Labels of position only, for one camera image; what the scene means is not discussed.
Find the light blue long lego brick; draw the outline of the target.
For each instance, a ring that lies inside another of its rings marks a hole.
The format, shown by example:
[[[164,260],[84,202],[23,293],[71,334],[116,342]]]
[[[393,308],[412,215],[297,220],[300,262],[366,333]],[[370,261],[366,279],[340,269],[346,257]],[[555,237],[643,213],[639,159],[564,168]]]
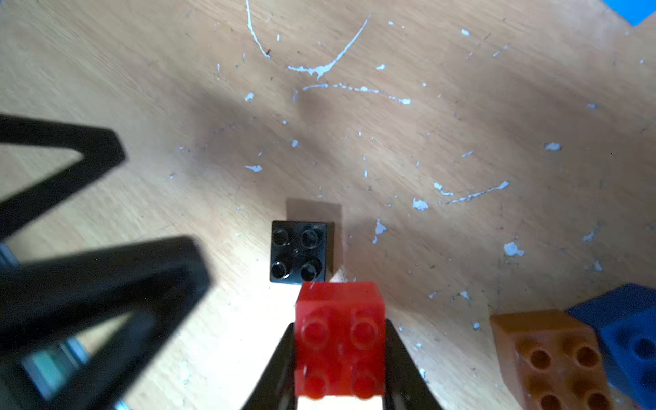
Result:
[[[656,10],[656,0],[603,0],[603,3],[632,27],[640,25]]]

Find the black lego brick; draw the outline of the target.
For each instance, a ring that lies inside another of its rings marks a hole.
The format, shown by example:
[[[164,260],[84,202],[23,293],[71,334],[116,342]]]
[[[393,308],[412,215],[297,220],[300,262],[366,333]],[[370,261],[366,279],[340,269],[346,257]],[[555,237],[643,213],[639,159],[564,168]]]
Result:
[[[327,282],[332,272],[334,223],[274,220],[269,280],[302,285]]]

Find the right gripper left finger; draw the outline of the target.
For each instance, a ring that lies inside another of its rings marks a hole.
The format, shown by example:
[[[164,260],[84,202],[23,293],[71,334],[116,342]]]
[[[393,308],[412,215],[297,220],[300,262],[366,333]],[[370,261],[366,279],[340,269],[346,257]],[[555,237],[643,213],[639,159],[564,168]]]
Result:
[[[242,410],[297,409],[294,323],[290,323]]]

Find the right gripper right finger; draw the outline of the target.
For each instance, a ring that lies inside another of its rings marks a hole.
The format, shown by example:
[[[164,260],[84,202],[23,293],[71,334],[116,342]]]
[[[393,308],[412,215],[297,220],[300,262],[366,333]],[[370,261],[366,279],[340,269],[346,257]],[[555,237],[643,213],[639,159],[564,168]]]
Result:
[[[389,319],[385,321],[385,332],[383,409],[442,410]]]

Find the red orange lego brick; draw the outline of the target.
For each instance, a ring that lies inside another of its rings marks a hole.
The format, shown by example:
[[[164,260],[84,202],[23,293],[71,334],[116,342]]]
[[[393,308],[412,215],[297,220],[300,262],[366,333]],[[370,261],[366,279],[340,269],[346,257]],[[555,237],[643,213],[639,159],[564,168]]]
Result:
[[[302,285],[294,323],[296,396],[382,396],[385,313],[372,282]]]

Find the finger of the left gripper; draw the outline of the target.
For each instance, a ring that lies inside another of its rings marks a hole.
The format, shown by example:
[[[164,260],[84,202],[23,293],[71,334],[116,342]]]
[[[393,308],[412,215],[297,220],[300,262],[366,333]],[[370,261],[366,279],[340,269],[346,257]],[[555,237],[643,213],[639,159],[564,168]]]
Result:
[[[1,270],[1,376],[25,409],[109,409],[129,390],[211,285],[201,250],[171,237]],[[126,322],[53,396],[19,374],[22,360],[106,320]]]
[[[81,160],[1,201],[5,240],[126,160],[117,134],[107,128],[1,115],[1,143],[73,150]]]

